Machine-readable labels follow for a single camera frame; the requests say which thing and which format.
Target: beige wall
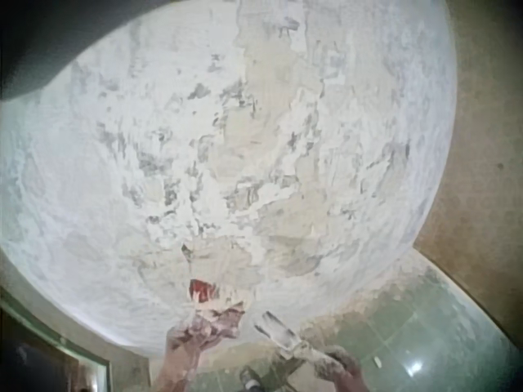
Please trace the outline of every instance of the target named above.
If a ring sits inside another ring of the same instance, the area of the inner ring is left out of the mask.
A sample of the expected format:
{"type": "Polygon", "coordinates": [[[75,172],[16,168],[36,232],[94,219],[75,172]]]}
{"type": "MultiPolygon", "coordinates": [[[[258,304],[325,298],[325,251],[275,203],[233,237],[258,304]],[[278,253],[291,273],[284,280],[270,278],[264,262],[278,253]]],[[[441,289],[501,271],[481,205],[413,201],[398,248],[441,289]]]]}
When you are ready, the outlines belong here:
{"type": "Polygon", "coordinates": [[[14,296],[37,319],[62,337],[110,361],[114,392],[149,390],[148,359],[104,341],[63,314],[20,275],[1,250],[0,286],[14,296]]]}
{"type": "Polygon", "coordinates": [[[415,247],[523,345],[523,28],[496,1],[448,1],[458,53],[454,138],[415,247]]]}

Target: white plaster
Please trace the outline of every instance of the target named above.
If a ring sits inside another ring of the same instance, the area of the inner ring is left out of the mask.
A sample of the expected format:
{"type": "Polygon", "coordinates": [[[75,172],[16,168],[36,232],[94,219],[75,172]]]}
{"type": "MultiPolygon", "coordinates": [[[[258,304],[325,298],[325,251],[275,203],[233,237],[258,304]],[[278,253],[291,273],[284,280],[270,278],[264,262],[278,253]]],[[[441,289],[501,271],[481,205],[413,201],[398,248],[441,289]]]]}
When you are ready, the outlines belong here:
{"type": "Polygon", "coordinates": [[[412,244],[455,95],[443,1],[174,2],[2,104],[0,245],[138,350],[190,315],[191,277],[255,291],[234,343],[265,310],[297,327],[412,244]]]}

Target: ceiling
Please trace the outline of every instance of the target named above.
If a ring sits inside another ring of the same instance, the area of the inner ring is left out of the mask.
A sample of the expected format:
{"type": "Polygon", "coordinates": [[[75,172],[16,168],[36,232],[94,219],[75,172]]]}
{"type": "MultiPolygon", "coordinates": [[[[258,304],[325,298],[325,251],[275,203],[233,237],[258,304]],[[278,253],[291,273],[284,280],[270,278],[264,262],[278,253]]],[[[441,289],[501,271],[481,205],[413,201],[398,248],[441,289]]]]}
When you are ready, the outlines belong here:
{"type": "Polygon", "coordinates": [[[446,12],[194,0],[135,19],[2,103],[3,251],[149,353],[190,314],[192,277],[255,296],[240,342],[264,310],[295,327],[335,311],[431,207],[456,100],[446,12]]]}

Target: person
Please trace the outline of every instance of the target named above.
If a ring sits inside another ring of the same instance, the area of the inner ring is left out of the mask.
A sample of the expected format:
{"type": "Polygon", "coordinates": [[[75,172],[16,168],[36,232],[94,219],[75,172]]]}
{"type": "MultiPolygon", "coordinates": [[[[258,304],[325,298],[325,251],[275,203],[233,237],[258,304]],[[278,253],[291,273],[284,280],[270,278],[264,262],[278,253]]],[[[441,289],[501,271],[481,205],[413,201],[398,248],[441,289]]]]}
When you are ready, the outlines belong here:
{"type": "MultiPolygon", "coordinates": [[[[212,323],[196,316],[189,327],[169,330],[163,365],[151,392],[186,392],[201,354],[224,338],[236,338],[243,314],[241,307],[233,307],[212,323]]],[[[345,371],[334,372],[333,369],[315,367],[317,377],[334,383],[337,392],[369,392],[360,365],[342,347],[328,347],[324,352],[341,363],[345,371]]],[[[246,391],[265,392],[260,377],[250,367],[245,367],[239,378],[246,391]]]]}

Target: red object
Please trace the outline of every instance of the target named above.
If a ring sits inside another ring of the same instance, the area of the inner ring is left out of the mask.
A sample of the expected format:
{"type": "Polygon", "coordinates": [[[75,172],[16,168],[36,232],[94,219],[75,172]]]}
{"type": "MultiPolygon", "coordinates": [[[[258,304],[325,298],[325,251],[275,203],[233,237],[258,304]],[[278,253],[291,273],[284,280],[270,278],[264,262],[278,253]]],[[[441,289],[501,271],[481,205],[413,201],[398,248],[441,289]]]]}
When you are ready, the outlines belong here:
{"type": "Polygon", "coordinates": [[[203,280],[191,279],[189,283],[189,295],[191,298],[198,296],[200,304],[207,302],[216,295],[216,285],[204,282],[203,280]]]}

